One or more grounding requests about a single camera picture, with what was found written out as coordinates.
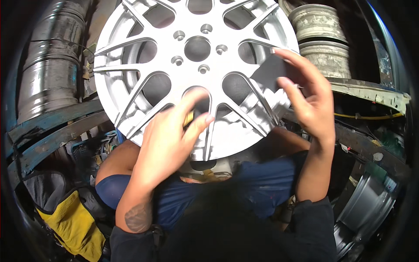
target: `person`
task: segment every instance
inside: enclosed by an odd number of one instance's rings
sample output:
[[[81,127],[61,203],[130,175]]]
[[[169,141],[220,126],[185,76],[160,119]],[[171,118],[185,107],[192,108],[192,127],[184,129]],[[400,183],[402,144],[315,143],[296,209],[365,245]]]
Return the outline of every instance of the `person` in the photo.
[[[202,114],[184,130],[185,116],[207,96],[202,88],[186,93],[177,106],[150,121],[141,150],[124,142],[101,165],[97,192],[116,208],[111,261],[336,260],[333,211],[326,196],[335,145],[330,83],[307,59],[283,49],[274,52],[303,76],[304,95],[290,79],[277,81],[312,142],[275,128],[271,133],[285,141],[278,147],[292,145],[291,156],[243,164],[226,181],[183,183],[172,174],[214,121]],[[292,193],[297,204],[291,223],[281,231],[266,218]],[[158,225],[168,232],[164,242]]]

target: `hand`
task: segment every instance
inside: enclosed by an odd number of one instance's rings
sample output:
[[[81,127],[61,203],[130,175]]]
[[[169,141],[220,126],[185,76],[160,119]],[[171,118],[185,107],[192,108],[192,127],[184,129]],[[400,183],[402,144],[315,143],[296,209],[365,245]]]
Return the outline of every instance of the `hand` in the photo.
[[[274,48],[275,53],[300,71],[303,93],[287,77],[278,85],[287,93],[301,127],[320,144],[335,143],[334,104],[330,83],[307,59],[291,51]]]
[[[185,117],[199,100],[206,97],[205,89],[194,88],[185,94],[178,106],[158,113],[150,121],[132,171],[132,178],[142,187],[153,190],[188,158],[199,134],[214,121],[214,117],[204,113],[184,131]]]

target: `yellow hose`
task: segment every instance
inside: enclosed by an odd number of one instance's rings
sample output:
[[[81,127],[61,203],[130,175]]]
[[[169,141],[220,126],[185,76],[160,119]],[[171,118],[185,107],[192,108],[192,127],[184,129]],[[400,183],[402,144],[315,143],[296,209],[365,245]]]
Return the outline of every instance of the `yellow hose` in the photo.
[[[390,119],[390,118],[394,118],[394,117],[401,117],[403,116],[402,113],[397,113],[397,114],[393,114],[393,115],[387,115],[387,116],[382,116],[382,117],[356,117],[356,116],[349,116],[347,114],[338,114],[335,113],[335,116],[338,117],[348,117],[348,118],[356,118],[356,119],[365,119],[365,120],[383,120],[383,119]]]

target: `wheel rim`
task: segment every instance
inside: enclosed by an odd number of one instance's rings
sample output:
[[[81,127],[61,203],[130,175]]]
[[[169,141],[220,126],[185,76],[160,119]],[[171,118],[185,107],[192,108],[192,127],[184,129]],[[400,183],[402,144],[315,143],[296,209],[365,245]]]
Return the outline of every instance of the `wheel rim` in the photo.
[[[103,108],[128,139],[141,145],[148,121],[198,86],[208,90],[207,110],[217,115],[192,160],[229,156],[266,136],[274,125],[260,93],[278,117],[290,102],[282,89],[264,90],[249,77],[272,47],[298,52],[292,26],[274,1],[214,0],[211,8],[206,1],[130,1],[107,21],[94,69]],[[249,51],[253,57],[243,56]],[[234,84],[239,95],[229,90]]]

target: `tattoo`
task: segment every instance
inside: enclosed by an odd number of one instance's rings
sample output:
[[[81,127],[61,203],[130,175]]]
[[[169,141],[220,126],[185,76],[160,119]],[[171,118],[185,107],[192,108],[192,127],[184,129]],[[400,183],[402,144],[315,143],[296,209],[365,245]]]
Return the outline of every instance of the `tattoo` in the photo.
[[[134,233],[141,233],[151,225],[151,203],[140,203],[125,213],[125,223]]]

